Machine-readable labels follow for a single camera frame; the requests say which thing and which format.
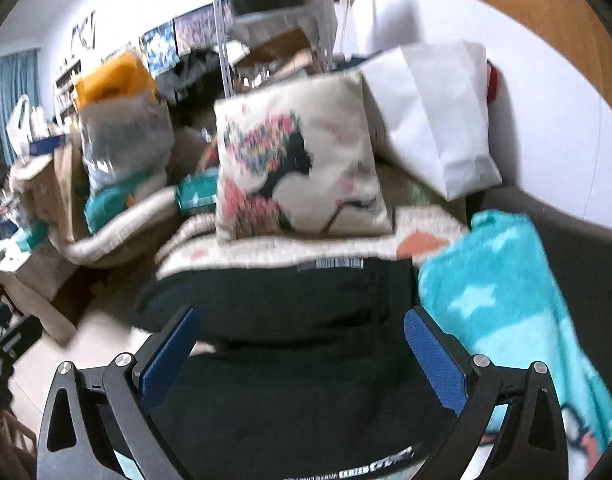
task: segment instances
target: orange container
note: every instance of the orange container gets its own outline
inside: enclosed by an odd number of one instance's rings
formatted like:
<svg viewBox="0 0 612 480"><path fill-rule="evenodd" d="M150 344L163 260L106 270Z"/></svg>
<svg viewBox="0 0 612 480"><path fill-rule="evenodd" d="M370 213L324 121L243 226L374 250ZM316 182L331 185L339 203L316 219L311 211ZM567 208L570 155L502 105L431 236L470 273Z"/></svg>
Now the orange container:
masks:
<svg viewBox="0 0 612 480"><path fill-rule="evenodd" d="M106 99L141 94L145 89L150 89L154 94L157 84L142 60L126 51L75 83L76 105L81 110Z"/></svg>

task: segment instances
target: white wall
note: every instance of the white wall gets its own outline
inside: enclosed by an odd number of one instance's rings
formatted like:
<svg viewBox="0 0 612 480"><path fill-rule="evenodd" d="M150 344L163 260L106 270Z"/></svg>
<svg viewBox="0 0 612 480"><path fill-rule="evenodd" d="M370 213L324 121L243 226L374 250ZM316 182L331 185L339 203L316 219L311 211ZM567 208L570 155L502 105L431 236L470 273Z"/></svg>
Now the white wall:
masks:
<svg viewBox="0 0 612 480"><path fill-rule="evenodd" d="M103 57L144 32L212 0L74 0L46 30L40 56L42 102L52 114L52 83L65 57L69 57L73 25L96 12L96 49L82 62L83 70L96 67Z"/></svg>
<svg viewBox="0 0 612 480"><path fill-rule="evenodd" d="M561 54L479 0L355 0L360 54L469 40L500 70L490 151L506 182L569 215L612 228L612 110Z"/></svg>
<svg viewBox="0 0 612 480"><path fill-rule="evenodd" d="M0 43L0 57L8 56L15 52L41 48L43 44L43 38L23 38L22 40L12 40Z"/></svg>

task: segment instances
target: decorative pillow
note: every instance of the decorative pillow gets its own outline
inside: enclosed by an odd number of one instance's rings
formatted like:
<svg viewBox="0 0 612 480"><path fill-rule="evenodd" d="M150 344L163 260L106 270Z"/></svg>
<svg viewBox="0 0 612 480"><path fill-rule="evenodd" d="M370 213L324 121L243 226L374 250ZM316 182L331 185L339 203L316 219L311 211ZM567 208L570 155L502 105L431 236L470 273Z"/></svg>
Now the decorative pillow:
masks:
<svg viewBox="0 0 612 480"><path fill-rule="evenodd" d="M215 103L218 240L392 232L359 72L275 84Z"/></svg>

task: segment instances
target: pink blossom pattern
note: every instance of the pink blossom pattern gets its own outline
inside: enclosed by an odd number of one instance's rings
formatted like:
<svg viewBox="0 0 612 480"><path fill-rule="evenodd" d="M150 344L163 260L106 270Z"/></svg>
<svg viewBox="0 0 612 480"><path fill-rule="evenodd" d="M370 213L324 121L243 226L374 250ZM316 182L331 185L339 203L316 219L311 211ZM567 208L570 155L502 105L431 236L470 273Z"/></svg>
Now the pink blossom pattern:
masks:
<svg viewBox="0 0 612 480"><path fill-rule="evenodd" d="M337 181L337 186L345 193L352 192L355 189L355 181L349 176L341 176Z"/></svg>
<svg viewBox="0 0 612 480"><path fill-rule="evenodd" d="M279 202L262 196L248 197L230 178L224 181L222 215L225 221L234 225L236 238L278 234L282 231L279 223L282 208Z"/></svg>

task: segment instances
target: tiled floor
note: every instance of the tiled floor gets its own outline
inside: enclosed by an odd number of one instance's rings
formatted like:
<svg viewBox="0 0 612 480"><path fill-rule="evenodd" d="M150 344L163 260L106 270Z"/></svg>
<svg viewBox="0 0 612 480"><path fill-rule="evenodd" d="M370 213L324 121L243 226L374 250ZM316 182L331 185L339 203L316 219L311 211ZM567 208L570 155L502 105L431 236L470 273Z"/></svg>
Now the tiled floor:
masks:
<svg viewBox="0 0 612 480"><path fill-rule="evenodd" d="M12 409L38 436L52 378L61 362L71 361L77 368L105 366L122 352L137 351L146 340L148 333L122 319L148 279L150 275L138 271L118 288L100 294L84 313L75 337L65 348L44 334L16 362L9 383L14 395Z"/></svg>

